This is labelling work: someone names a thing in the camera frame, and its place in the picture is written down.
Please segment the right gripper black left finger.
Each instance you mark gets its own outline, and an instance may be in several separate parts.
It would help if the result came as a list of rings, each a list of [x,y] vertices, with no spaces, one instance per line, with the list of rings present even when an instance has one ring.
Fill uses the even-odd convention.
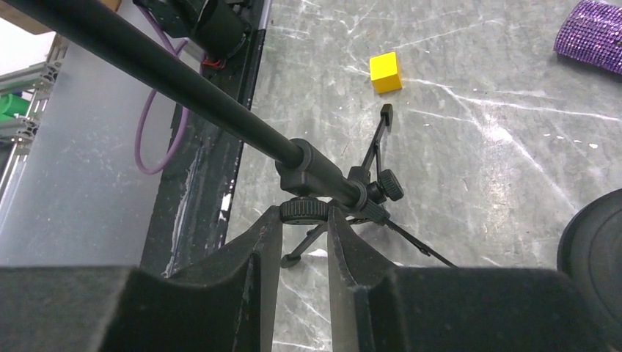
[[[282,249],[272,206],[168,279],[134,267],[1,270],[3,351],[269,351]]]

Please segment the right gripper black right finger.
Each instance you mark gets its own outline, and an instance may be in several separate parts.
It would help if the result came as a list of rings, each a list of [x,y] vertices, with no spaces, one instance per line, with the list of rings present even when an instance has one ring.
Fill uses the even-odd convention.
[[[399,266],[328,217],[334,351],[605,351],[570,279],[532,268]]]

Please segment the black tripod mic stand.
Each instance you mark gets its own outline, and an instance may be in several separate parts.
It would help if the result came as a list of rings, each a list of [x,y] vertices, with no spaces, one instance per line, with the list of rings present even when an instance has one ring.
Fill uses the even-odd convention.
[[[425,256],[438,257],[394,223],[362,182],[344,178],[309,142],[287,139],[101,2],[12,1],[11,6],[272,158],[284,175],[306,175],[293,198],[278,207],[281,224],[315,224],[324,231],[330,208],[344,208],[354,223],[386,226]]]

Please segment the black round base mic stand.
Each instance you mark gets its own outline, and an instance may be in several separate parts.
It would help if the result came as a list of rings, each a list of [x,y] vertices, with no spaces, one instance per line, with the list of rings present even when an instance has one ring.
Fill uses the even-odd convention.
[[[603,338],[621,350],[621,190],[592,201],[567,224],[557,269],[583,295]]]

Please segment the glitter purple silver microphone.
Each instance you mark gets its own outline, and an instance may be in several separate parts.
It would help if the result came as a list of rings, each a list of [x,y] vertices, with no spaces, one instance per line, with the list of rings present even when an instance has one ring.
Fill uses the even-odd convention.
[[[555,53],[621,74],[621,7],[580,1],[555,38]]]

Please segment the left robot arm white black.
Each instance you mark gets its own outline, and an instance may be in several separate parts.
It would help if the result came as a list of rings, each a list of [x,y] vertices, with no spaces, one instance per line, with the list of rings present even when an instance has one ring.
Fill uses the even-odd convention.
[[[161,36],[194,42],[211,59],[229,59],[251,32],[234,9],[244,1],[135,1]]]

